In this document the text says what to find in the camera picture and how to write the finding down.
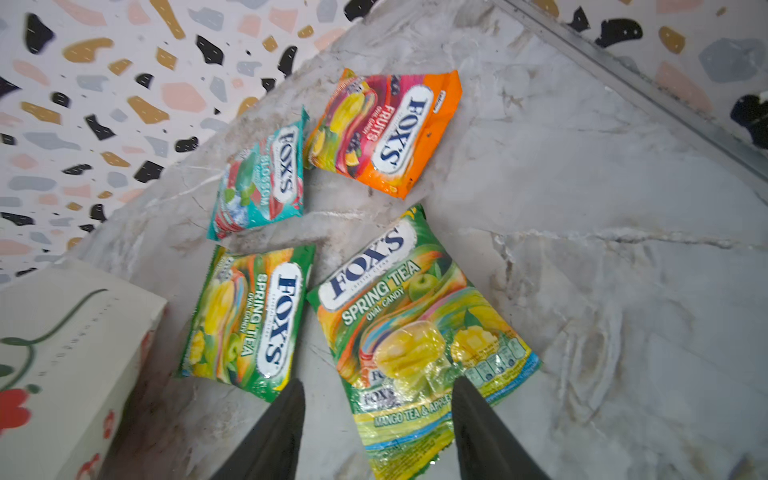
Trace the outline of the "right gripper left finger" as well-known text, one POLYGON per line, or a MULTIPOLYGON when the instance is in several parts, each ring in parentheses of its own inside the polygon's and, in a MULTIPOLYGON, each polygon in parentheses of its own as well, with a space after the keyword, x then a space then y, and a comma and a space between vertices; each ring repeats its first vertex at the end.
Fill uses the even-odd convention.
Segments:
POLYGON ((305 411, 304 387, 294 378, 212 479, 294 479, 305 411))

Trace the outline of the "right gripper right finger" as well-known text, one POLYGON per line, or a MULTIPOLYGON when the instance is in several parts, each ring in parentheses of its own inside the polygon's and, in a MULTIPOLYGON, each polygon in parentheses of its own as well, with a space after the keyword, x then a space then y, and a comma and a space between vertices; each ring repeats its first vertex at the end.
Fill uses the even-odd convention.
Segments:
POLYGON ((464 376, 454 381, 451 409, 462 479, 549 479, 464 376))

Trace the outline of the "green Fox's spring tea packet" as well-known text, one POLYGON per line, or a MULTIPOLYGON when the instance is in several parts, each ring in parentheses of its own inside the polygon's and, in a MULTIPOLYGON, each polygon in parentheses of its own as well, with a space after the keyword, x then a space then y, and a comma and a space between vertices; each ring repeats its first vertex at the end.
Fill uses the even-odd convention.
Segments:
POLYGON ((316 246, 235 254, 216 246, 177 375, 273 402, 291 380, 316 246))

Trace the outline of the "white paper gift bag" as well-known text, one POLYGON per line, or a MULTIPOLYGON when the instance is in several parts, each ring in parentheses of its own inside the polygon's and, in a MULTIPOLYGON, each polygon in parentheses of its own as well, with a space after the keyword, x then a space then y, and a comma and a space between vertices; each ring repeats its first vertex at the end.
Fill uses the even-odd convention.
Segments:
POLYGON ((77 259, 2 290, 2 478, 98 477, 166 305, 77 259))

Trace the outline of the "teal Fox's candy packet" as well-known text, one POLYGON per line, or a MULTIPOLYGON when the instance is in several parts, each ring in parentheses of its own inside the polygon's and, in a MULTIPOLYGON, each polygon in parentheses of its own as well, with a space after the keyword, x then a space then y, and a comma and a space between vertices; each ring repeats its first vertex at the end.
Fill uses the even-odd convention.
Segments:
POLYGON ((219 182, 207 238, 222 240, 304 214, 303 150, 309 115, 230 159, 219 182))

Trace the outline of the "orange Fox's fruits candy packet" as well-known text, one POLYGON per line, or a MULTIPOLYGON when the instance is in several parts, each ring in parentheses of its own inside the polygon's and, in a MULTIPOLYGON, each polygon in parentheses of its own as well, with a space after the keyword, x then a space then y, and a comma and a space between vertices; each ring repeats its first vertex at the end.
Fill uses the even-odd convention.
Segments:
POLYGON ((459 73, 362 76, 346 68, 309 136, 305 161, 404 199, 462 97, 459 73))

